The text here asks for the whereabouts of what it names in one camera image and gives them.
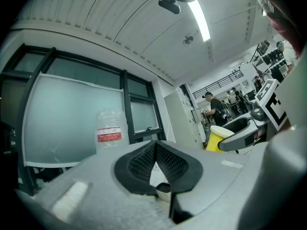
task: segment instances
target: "white lid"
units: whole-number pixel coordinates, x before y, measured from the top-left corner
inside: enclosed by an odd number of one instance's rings
[[[230,131],[229,129],[223,128],[223,127],[219,127],[216,125],[212,125],[210,130],[212,132],[214,132],[215,134],[221,136],[221,137],[228,137],[228,136],[232,136],[234,134],[234,132]]]

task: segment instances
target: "frosted window film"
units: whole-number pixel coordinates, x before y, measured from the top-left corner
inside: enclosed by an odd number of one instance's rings
[[[154,105],[145,101],[134,101],[131,99],[131,110],[134,131],[142,132],[150,129],[156,129],[159,127],[157,117],[154,110]]]
[[[146,84],[128,79],[128,92],[148,97]]]
[[[47,74],[90,82],[115,89],[120,88],[119,74],[74,60],[56,58],[48,69]]]
[[[34,72],[44,56],[45,54],[26,53],[18,62],[14,70]]]
[[[5,80],[1,93],[1,121],[16,129],[20,101],[24,95],[26,82]]]
[[[26,108],[25,164],[65,167],[95,154],[96,115],[103,109],[123,111],[122,91],[41,74]]]

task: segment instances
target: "plastic bottle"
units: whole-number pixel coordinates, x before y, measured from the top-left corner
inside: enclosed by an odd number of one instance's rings
[[[102,110],[96,117],[96,151],[111,147],[129,145],[128,125],[121,110]]]

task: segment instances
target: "red label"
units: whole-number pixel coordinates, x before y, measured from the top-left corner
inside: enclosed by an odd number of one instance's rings
[[[102,128],[97,130],[98,142],[114,141],[121,139],[120,127]]]
[[[114,141],[120,139],[121,139],[121,133],[98,135],[98,142]]]

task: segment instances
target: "man in black shirt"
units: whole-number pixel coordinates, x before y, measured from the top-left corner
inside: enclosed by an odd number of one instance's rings
[[[232,88],[232,91],[235,92],[235,95],[236,95],[236,99],[238,100],[238,103],[239,103],[239,107],[241,109],[241,112],[244,114],[244,113],[247,113],[248,112],[248,109],[246,108],[246,105],[244,103],[244,99],[243,97],[240,95],[240,92],[239,90],[236,90],[235,87]]]
[[[217,126],[225,125],[227,123],[227,119],[221,117],[221,113],[224,113],[222,102],[219,99],[213,97],[211,92],[207,92],[202,97],[206,98],[206,100],[210,102],[211,106],[211,110],[206,112],[205,114],[212,115]]]
[[[261,84],[261,81],[260,81],[258,76],[255,77],[255,87],[256,87],[256,92],[257,93],[262,88],[262,84]]]

